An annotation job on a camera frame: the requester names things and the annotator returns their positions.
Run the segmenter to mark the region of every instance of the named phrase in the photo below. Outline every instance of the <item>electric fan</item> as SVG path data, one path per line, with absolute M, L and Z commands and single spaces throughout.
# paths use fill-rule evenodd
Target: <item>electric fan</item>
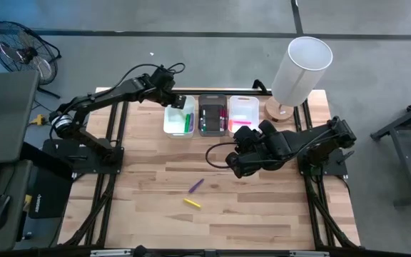
M 57 51 L 56 56 L 50 46 Z M 56 60 L 60 58 L 60 51 L 31 29 L 16 22 L 0 21 L 0 63 L 8 71 L 38 71 L 39 85 L 47 85 L 56 77 Z M 45 89 L 38 90 L 59 98 Z

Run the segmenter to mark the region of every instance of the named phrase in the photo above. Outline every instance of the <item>lamp base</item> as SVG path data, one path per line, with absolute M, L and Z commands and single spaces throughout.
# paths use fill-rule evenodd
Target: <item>lamp base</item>
M 265 102 L 264 113 L 274 122 L 284 122 L 291 118 L 294 108 L 281 105 L 272 96 Z

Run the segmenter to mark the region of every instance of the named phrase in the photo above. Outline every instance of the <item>purple marker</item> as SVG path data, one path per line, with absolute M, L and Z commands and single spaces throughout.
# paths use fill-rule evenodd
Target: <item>purple marker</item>
M 188 131 L 192 132 L 193 126 L 194 126 L 194 114 L 190 114 L 190 128 L 188 129 Z
M 196 183 L 192 188 L 190 188 L 188 192 L 193 193 L 203 182 L 204 182 L 204 178 L 202 178 L 198 183 Z

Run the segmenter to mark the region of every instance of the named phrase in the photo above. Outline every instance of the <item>pink marker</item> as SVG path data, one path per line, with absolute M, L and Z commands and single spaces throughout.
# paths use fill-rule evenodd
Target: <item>pink marker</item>
M 251 121 L 236 121 L 236 120 L 233 120 L 233 124 L 250 125 Z

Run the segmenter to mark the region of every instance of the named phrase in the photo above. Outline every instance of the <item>wooden table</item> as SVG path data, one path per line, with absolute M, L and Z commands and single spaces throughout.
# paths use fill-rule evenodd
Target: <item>wooden table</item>
M 263 120 L 268 97 L 258 98 Z M 313 126 L 325 124 L 330 119 L 325 92 L 314 90 L 308 100 Z M 110 107 L 93 112 L 87 131 L 105 137 L 109 113 Z M 213 168 L 204 159 L 210 146 L 232 141 L 231 137 L 201 137 L 196 131 L 192 139 L 169 139 L 163 132 L 163 115 L 164 108 L 156 103 L 130 103 L 123 170 L 113 195 L 106 247 L 314 248 L 305 185 L 296 161 L 279 171 L 261 170 L 238 179 L 230 169 Z M 294 119 L 274 125 L 277 130 L 295 130 Z M 224 164 L 232 150 L 233 146 L 218 147 L 210 159 Z M 188 189 L 201 178 L 205 179 L 202 186 L 188 195 Z M 73 185 L 59 243 L 69 239 L 88 215 L 95 182 L 96 175 L 89 174 Z M 350 240 L 359 244 L 344 183 L 336 177 L 325 177 L 324 183 L 332 217 Z M 184 203 L 185 197 L 202 209 Z M 327 242 L 323 219 L 318 220 Z

